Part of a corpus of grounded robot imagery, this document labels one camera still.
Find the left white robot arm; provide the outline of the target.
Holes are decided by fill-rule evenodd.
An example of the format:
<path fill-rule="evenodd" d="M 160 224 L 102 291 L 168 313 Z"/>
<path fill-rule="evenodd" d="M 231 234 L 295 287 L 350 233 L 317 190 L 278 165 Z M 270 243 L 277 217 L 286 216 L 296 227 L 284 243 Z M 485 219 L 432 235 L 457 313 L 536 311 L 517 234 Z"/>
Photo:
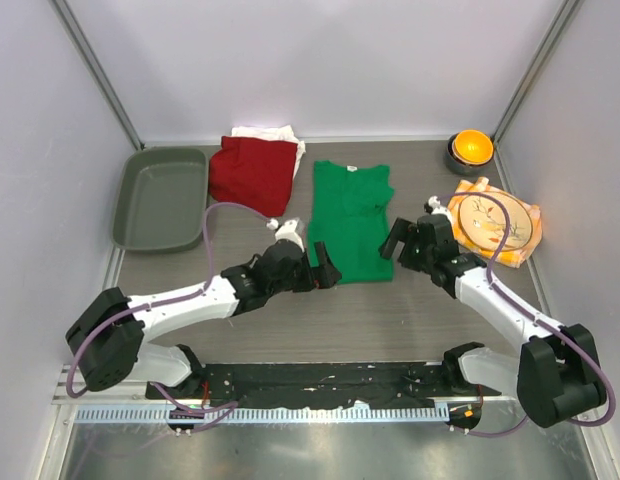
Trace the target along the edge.
<path fill-rule="evenodd" d="M 158 383 L 180 398 L 203 385 L 197 357 L 185 346 L 161 347 L 154 339 L 200 322 L 230 319 L 264 307 L 275 295 L 329 289 L 341 278 L 323 243 L 307 251 L 278 240 L 263 254 L 229 267 L 207 283 L 147 296 L 126 296 L 118 287 L 99 293 L 65 334 L 73 354 L 66 392 L 78 398 L 126 379 Z"/>

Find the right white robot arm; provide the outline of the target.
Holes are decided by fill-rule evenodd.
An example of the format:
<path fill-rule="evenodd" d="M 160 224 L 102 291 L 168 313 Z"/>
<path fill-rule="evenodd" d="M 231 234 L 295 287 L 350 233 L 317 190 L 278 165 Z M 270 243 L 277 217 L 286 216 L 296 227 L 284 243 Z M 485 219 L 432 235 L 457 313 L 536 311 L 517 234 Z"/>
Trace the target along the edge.
<path fill-rule="evenodd" d="M 397 218 L 379 248 L 409 270 L 426 274 L 452 298 L 491 324 L 518 352 L 513 360 L 470 347 L 446 365 L 441 380 L 455 395 L 476 384 L 515 397 L 528 418 L 548 428 L 602 406 L 608 399 L 593 335 L 533 309 L 474 253 L 462 252 L 449 219 L 430 214 L 415 222 Z"/>

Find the orange checkered cloth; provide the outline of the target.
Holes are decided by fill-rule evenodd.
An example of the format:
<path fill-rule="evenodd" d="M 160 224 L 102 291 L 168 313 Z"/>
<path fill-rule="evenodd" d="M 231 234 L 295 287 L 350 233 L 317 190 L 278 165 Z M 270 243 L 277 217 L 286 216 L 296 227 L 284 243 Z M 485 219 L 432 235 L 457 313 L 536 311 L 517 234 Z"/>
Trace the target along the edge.
<path fill-rule="evenodd" d="M 494 251 L 484 250 L 472 243 L 461 230 L 459 221 L 459 204 L 466 196 L 476 195 L 488 197 L 488 193 L 495 192 L 508 194 L 514 197 L 516 200 L 519 199 L 506 191 L 491 186 L 489 184 L 489 179 L 486 177 L 478 178 L 475 183 L 471 183 L 467 180 L 461 180 L 457 186 L 456 192 L 459 193 L 459 196 L 454 196 L 453 198 L 451 198 L 447 205 L 454 219 L 452 228 L 455 239 L 458 243 L 460 243 L 463 247 L 470 250 L 471 252 L 478 254 L 485 259 L 491 258 L 497 248 Z M 533 229 L 531 240 L 526 246 L 513 251 L 504 251 L 502 249 L 498 254 L 497 262 L 511 268 L 519 268 L 532 255 L 535 248 L 538 246 L 542 239 L 542 220 L 540 207 L 537 205 L 527 204 L 522 200 L 519 201 L 528 211 L 532 219 Z"/>

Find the floral ceramic plate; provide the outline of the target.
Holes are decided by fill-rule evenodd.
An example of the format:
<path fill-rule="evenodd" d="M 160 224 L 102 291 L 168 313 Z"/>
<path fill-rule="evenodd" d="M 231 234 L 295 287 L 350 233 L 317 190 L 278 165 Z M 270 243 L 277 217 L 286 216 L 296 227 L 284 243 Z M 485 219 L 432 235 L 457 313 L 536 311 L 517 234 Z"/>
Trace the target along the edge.
<path fill-rule="evenodd" d="M 476 246 L 494 251 L 504 234 L 504 251 L 526 246 L 532 237 L 532 219 L 523 204 L 504 193 L 488 197 L 469 195 L 459 204 L 461 230 Z"/>

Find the green t shirt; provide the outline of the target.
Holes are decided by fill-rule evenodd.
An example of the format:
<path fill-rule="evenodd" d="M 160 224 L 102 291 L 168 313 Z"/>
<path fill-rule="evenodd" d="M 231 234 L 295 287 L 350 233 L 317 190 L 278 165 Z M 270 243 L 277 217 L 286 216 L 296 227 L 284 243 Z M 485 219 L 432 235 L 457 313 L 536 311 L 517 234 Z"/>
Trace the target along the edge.
<path fill-rule="evenodd" d="M 379 247 L 389 234 L 387 207 L 394 196 L 390 167 L 313 166 L 313 205 L 307 241 L 325 244 L 342 284 L 390 282 L 394 268 Z"/>

